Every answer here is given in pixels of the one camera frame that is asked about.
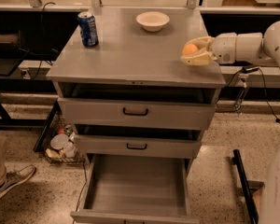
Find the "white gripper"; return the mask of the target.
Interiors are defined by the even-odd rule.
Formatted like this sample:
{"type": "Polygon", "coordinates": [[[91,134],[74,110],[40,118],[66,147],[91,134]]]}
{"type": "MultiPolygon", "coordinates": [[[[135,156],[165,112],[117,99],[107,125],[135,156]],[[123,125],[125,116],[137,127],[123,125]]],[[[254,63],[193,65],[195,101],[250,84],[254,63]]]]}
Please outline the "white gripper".
{"type": "Polygon", "coordinates": [[[190,40],[187,44],[194,44],[198,49],[209,49],[211,45],[212,52],[204,51],[202,53],[193,53],[182,56],[181,61],[187,65],[208,65],[214,59],[219,64],[229,64],[235,62],[236,33],[225,33],[215,37],[203,36],[190,40]]]}

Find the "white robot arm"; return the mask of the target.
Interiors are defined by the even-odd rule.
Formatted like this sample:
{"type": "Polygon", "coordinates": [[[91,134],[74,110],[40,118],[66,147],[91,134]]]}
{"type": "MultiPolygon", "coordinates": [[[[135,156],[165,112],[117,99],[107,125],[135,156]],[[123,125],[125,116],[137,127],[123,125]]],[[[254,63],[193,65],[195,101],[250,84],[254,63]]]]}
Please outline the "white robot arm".
{"type": "MultiPolygon", "coordinates": [[[[216,37],[204,36],[188,41],[181,55],[187,65],[208,65],[248,62],[252,64],[275,62],[280,69],[280,21],[262,33],[225,33],[216,37]]],[[[266,180],[252,192],[247,181],[240,151],[232,157],[240,177],[251,224],[280,224],[280,149],[273,156],[266,180]]]]}

